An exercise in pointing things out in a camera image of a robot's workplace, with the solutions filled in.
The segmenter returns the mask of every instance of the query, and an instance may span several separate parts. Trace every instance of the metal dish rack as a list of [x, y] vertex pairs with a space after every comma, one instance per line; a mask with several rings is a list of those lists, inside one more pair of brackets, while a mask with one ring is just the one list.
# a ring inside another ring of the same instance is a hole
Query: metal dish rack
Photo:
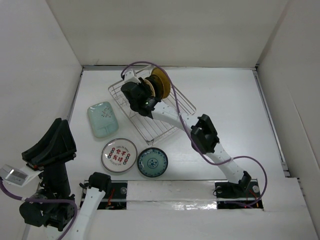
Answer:
[[[153, 67], [149, 65], [140, 69], [139, 71], [136, 71], [137, 77], [145, 78], [149, 76], [152, 69]], [[153, 120], [149, 117], [141, 116], [137, 112], [132, 111], [130, 109], [128, 100], [121, 91], [121, 86], [123, 84], [123, 80], [118, 81], [111, 85], [108, 88], [108, 91], [148, 145], [153, 145], [154, 143], [170, 135], [175, 131], [175, 129], [177, 129], [176, 127], [166, 122]], [[196, 107], [177, 88], [175, 88], [175, 91], [177, 94], [180, 110], [187, 114], [193, 115], [196, 112]], [[170, 95], [167, 98], [163, 99], [163, 101], [169, 106], [175, 109], [177, 108], [172, 87]]]

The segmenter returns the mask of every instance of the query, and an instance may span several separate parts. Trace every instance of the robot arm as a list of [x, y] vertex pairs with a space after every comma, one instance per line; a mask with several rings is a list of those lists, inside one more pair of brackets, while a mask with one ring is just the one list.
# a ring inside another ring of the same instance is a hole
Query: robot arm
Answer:
[[5, 165], [0, 169], [1, 190], [16, 200], [23, 198], [10, 194], [3, 181], [22, 188], [36, 176], [40, 176], [40, 188], [24, 200], [19, 211], [26, 224], [45, 226], [47, 239], [50, 240], [86, 239], [101, 199], [110, 194], [111, 177], [99, 172], [93, 173], [84, 185], [86, 196], [78, 213], [74, 203], [75, 195], [70, 195], [65, 165], [76, 157], [76, 151], [68, 122], [57, 118], [43, 138], [22, 153], [26, 166], [16, 169]]
[[[184, 130], [177, 110], [165, 104], [163, 101], [157, 103], [154, 106], [154, 110], [151, 112], [151, 114], [153, 119], [155, 120], [169, 123], [181, 130]], [[189, 134], [191, 134], [192, 127], [197, 125], [199, 119], [196, 116], [188, 115], [186, 113], [182, 113], [181, 116], [184, 120], [184, 124], [189, 130]], [[231, 159], [231, 156], [225, 151], [220, 142], [215, 145], [214, 152], [207, 152], [205, 156], [207, 156], [216, 164], [220, 164]], [[226, 179], [230, 183], [238, 184], [244, 176], [244, 170], [239, 167], [233, 160], [223, 165], [219, 165], [218, 167], [224, 173]]]
[[[125, 73], [124, 81], [121, 91], [133, 111], [144, 117], [160, 120], [184, 130], [177, 110], [164, 103], [162, 97], [150, 89], [150, 83], [146, 84], [145, 79], [137, 78], [133, 70]], [[224, 191], [229, 193], [227, 195], [228, 198], [237, 198], [239, 193], [245, 192], [251, 182], [251, 176], [239, 167], [224, 150], [211, 119], [205, 114], [201, 117], [195, 117], [181, 113], [181, 117], [188, 134], [203, 155], [211, 159], [215, 164], [230, 160], [225, 164], [218, 165], [228, 180], [228, 185], [224, 184], [224, 188], [228, 188]]]

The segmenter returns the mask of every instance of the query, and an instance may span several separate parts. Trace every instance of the white enclosure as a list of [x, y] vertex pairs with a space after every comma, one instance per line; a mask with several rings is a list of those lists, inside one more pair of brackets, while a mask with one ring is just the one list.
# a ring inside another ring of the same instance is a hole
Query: white enclosure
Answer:
[[[21, 153], [55, 118], [73, 114], [69, 123], [78, 152], [67, 169], [79, 205], [79, 182], [94, 171], [110, 174], [98, 159], [110, 139], [93, 137], [87, 108], [111, 102], [120, 121], [113, 136], [134, 139], [138, 152], [147, 148], [108, 87], [120, 80], [123, 67], [114, 65], [153, 61], [174, 67], [166, 69], [196, 114], [211, 116], [232, 156], [261, 160], [270, 177], [264, 211], [155, 211], [150, 201], [159, 194], [143, 196], [148, 184], [141, 184], [132, 189], [146, 202], [137, 203], [138, 195], [131, 194], [128, 210], [99, 211], [89, 239], [149, 240], [155, 234], [154, 239], [315, 240], [320, 236], [319, 9], [318, 0], [0, 0], [0, 168], [22, 167]], [[84, 65], [113, 67], [83, 71]], [[218, 168], [211, 171], [182, 131], [157, 146], [172, 158], [158, 180], [208, 184], [225, 177]], [[285, 178], [286, 163], [292, 178]], [[253, 162], [239, 160], [239, 165], [264, 184]], [[137, 166], [112, 177], [145, 180]], [[38, 182], [8, 189], [30, 197]], [[42, 228], [26, 227], [20, 201], [1, 191], [0, 201], [2, 240], [45, 239]], [[124, 230], [119, 222], [129, 227]]]
[[320, 233], [320, 1], [293, 0], [258, 68], [292, 176]]
[[[0, 164], [20, 168], [21, 153], [32, 147], [55, 118], [66, 118], [81, 65], [48, 5], [42, 0], [0, 1]], [[37, 182], [24, 189], [29, 197]], [[21, 202], [0, 192], [0, 235], [22, 239]]]
[[254, 67], [287, 0], [47, 0], [82, 65]]

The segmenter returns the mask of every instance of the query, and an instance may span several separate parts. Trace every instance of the white plate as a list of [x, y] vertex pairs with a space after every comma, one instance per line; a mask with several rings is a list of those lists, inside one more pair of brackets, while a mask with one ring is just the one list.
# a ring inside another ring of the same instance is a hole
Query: white plate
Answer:
[[131, 141], [125, 138], [117, 138], [104, 147], [101, 161], [110, 172], [122, 173], [135, 164], [137, 155], [137, 148]]

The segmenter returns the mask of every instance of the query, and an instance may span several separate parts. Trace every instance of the yellow plate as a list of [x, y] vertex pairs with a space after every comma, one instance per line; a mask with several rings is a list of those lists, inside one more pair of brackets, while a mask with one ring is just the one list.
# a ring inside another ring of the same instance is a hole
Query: yellow plate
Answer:
[[144, 83], [147, 84], [150, 87], [151, 90], [151, 96], [155, 97], [156, 96], [156, 91], [154, 86], [152, 86], [151, 82], [149, 82], [147, 79], [143, 79]]
[[157, 75], [164, 87], [164, 93], [163, 93], [163, 98], [167, 98], [170, 94], [170, 90], [171, 90], [171, 84], [169, 79], [167, 78], [167, 76], [164, 74], [164, 72], [160, 69], [160, 68], [154, 68], [151, 72], [152, 75]]
[[157, 75], [150, 75], [150, 77], [148, 78], [148, 80], [150, 81], [150, 83], [154, 83], [156, 84], [156, 89], [158, 90], [157, 93], [155, 93], [155, 95], [159, 95], [158, 97], [160, 99], [163, 99], [164, 98], [164, 93], [165, 93], [165, 86], [164, 86], [164, 83], [161, 81], [160, 77], [158, 77]]

